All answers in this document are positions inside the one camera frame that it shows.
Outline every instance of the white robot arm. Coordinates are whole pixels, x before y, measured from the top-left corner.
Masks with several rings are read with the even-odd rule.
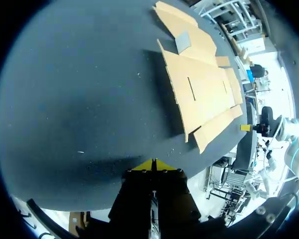
[[[285,164],[295,174],[293,178],[299,178],[299,119],[289,120],[288,118],[281,117],[281,121],[273,135],[277,141],[291,141],[291,144],[285,152]],[[272,180],[268,175],[270,172],[276,169],[276,160],[270,155],[270,144],[265,153],[265,158],[268,159],[269,165],[259,171],[261,175],[266,192],[262,190],[256,190],[250,183],[250,180],[245,181],[245,187],[253,198],[263,197],[267,198],[270,195],[269,180]]]
[[[282,121],[276,140],[292,141],[285,153],[285,164],[299,178],[299,119]]]

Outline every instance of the cable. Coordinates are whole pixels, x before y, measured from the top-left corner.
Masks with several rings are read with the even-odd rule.
[[[42,233],[42,234],[38,237],[38,239],[42,239],[42,237],[44,237],[45,235],[52,236],[52,234],[50,234],[50,233]]]
[[[289,196],[289,195],[293,195],[295,197],[296,200],[296,205],[295,205],[295,210],[298,210],[298,203],[299,203],[299,198],[298,195],[296,193],[286,193],[283,196],[279,197],[280,199],[284,198],[285,196]]]
[[[276,182],[276,183],[281,183],[281,182],[286,183],[286,182],[292,181],[292,180],[294,180],[295,178],[297,178],[296,176],[294,176],[294,177],[291,177],[291,178],[287,178],[287,179],[285,179],[285,180],[276,180],[276,179],[273,179],[272,177],[270,177],[270,175],[269,175],[269,173],[268,173],[268,171],[267,171],[267,169],[266,169],[266,156],[267,156],[267,154],[268,154],[268,152],[269,152],[269,150],[270,150],[270,145],[271,145],[271,143],[273,142],[273,140],[276,138],[276,136],[277,136],[279,130],[281,129],[281,126],[283,125],[283,122],[284,122],[284,117],[281,115],[281,120],[280,120],[280,123],[279,123],[279,125],[278,125],[278,128],[277,128],[277,130],[276,130],[276,132],[275,132],[275,134],[274,134],[272,140],[269,142],[269,144],[268,144],[268,146],[267,146],[267,149],[266,149],[266,152],[265,152],[265,155],[264,155],[264,172],[265,172],[265,175],[266,175],[271,181]]]

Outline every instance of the black cable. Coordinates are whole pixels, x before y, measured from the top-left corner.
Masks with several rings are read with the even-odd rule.
[[[50,233],[42,233],[42,234],[38,237],[38,239],[42,239],[42,237],[44,237],[45,235],[49,235],[49,236],[51,236],[52,234],[50,234]]]
[[[299,209],[299,205],[298,205],[299,198],[298,198],[298,195],[296,193],[293,193],[293,192],[292,193],[286,193],[283,196],[281,196],[280,199],[282,199],[286,196],[290,196],[290,195],[293,195],[295,197],[295,200],[296,200],[295,210],[298,210]]]

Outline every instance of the cardboard flap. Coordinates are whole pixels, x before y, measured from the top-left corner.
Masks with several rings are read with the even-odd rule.
[[[233,92],[235,105],[239,105],[243,103],[243,98],[241,96],[241,88],[238,79],[236,78],[236,74],[233,68],[225,69],[227,78],[230,83],[231,90]]]
[[[182,12],[181,10],[179,10],[179,9],[177,9],[177,8],[171,6],[171,5],[168,5],[168,4],[166,4],[162,1],[158,1],[155,5],[158,9],[169,12],[169,13],[171,13],[171,14],[187,21],[188,23],[198,27],[197,21],[193,17],[191,17],[191,16],[187,15],[186,13]]]
[[[229,58],[227,56],[216,56],[217,65],[221,66],[230,66]]]
[[[243,114],[241,106],[235,106],[212,120],[205,123],[201,128],[194,132],[199,153],[202,153],[207,145],[218,136],[235,118]]]
[[[196,28],[196,26],[173,15],[172,13],[163,11],[157,7],[153,7],[153,9],[174,38],[178,37],[189,28]]]

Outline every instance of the equipment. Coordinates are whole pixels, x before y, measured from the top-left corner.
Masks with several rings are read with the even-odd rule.
[[[285,164],[290,171],[295,175],[294,177],[284,180],[285,182],[299,178],[299,119],[278,117],[273,119],[273,111],[270,107],[263,107],[262,114],[260,116],[260,123],[257,125],[241,125],[241,130],[250,131],[256,130],[257,133],[261,133],[263,137],[272,137],[277,141],[291,141],[291,144],[285,153]],[[276,169],[276,160],[272,157],[273,150],[271,149],[271,143],[267,141],[264,156],[264,168],[259,171],[260,176],[263,179],[266,192],[261,190],[255,190],[249,181],[245,181],[245,186],[248,192],[253,198],[264,197],[267,198],[271,194],[269,187],[269,180],[279,182],[279,180],[272,179],[270,172]],[[265,160],[268,160],[269,165],[265,166]]]
[[[122,187],[109,213],[110,222],[90,218],[85,229],[76,229],[79,238],[230,239],[236,238],[239,232],[241,238],[257,239],[280,222],[279,217],[286,216],[282,211],[290,210],[287,204],[292,198],[269,198],[261,208],[229,228],[223,217],[200,222],[200,212],[186,183],[182,169],[174,169],[157,159],[125,171]],[[231,197],[232,202],[225,209],[239,202],[240,192]],[[48,217],[32,199],[27,205],[53,236],[76,238]]]

